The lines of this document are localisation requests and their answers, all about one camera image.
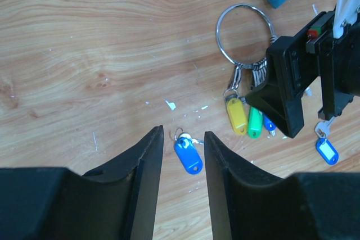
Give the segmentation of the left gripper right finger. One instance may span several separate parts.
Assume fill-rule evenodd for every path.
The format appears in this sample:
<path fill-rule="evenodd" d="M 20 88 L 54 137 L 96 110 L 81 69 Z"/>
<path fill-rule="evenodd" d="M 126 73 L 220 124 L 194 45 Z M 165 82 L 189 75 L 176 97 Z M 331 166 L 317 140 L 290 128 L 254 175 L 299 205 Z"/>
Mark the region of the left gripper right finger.
<path fill-rule="evenodd" d="M 358 239 L 359 174 L 280 178 L 204 137 L 214 239 Z"/>

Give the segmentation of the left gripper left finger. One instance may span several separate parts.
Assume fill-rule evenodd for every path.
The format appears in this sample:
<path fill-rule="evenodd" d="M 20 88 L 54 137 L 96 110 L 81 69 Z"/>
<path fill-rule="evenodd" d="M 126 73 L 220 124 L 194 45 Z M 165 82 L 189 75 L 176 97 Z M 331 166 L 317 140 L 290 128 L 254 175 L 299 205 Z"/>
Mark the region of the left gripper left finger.
<path fill-rule="evenodd" d="M 79 175 L 65 167 L 1 169 L 2 239 L 151 239 L 164 129 Z"/>

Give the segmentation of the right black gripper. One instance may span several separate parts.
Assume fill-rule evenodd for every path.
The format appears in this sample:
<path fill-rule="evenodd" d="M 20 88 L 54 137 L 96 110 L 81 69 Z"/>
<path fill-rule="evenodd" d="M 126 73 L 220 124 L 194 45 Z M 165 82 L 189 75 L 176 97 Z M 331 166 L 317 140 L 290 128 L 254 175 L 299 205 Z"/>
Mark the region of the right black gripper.
<path fill-rule="evenodd" d="M 340 38 L 333 35 L 335 12 L 321 12 L 306 37 L 279 37 L 266 51 L 264 82 L 246 95 L 249 105 L 264 113 L 287 137 L 304 127 L 302 96 L 321 78 L 320 119 L 340 116 L 359 96 L 359 17 L 345 23 Z"/>

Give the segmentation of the key with light blue tag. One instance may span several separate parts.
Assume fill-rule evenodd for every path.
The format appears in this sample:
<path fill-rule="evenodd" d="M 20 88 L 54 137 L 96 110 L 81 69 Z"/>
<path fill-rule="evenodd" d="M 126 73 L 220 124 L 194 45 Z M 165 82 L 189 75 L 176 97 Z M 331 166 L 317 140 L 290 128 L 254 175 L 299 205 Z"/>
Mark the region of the key with light blue tag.
<path fill-rule="evenodd" d="M 318 136 L 316 150 L 329 165 L 335 165 L 339 160 L 337 150 L 329 141 L 330 128 L 335 119 L 336 117 L 333 116 L 330 120 L 320 121 L 314 129 L 314 132 Z"/>

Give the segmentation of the key with dark blue tag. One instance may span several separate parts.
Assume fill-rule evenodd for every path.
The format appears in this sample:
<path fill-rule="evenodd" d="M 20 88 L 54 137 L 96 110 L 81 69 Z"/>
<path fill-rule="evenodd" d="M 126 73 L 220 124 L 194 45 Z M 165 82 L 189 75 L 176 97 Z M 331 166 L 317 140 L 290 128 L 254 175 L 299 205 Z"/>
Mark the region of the key with dark blue tag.
<path fill-rule="evenodd" d="M 200 173 L 203 169 L 203 161 L 195 145 L 204 144 L 201 139 L 193 138 L 182 128 L 177 128 L 174 133 L 174 150 L 185 171 L 191 175 Z"/>

